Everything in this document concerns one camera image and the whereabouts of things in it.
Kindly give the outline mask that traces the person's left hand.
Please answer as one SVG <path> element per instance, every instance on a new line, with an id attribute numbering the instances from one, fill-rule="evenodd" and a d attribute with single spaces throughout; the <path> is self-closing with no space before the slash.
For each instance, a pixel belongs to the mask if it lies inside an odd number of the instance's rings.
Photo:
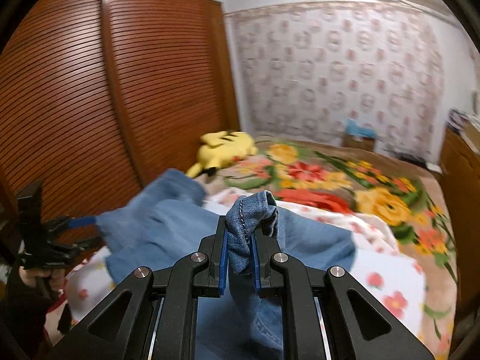
<path id="1" fill-rule="evenodd" d="M 26 286 L 32 289 L 37 286 L 38 278 L 47 279 L 50 288 L 53 291 L 59 291 L 64 286 L 65 270 L 45 270 L 41 268 L 32 268 L 26 270 L 23 267 L 20 267 L 19 277 Z"/>

